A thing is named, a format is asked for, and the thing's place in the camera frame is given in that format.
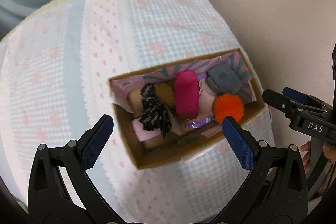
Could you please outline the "person's right hand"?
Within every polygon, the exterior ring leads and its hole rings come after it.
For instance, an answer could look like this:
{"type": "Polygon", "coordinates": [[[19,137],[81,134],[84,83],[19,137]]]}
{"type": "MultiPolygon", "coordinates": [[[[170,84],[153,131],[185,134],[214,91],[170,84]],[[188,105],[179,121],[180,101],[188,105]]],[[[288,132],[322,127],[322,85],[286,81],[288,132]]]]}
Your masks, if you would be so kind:
{"type": "MultiPolygon", "coordinates": [[[[307,143],[302,145],[300,151],[306,152],[306,154],[302,158],[302,162],[304,170],[307,173],[310,171],[311,141],[308,141],[307,143]]],[[[335,146],[329,143],[324,143],[323,153],[325,157],[331,162],[332,168],[327,174],[327,178],[325,179],[323,184],[317,190],[317,193],[320,195],[324,195],[335,180],[335,170],[333,170],[333,168],[335,167],[335,146]]]]}

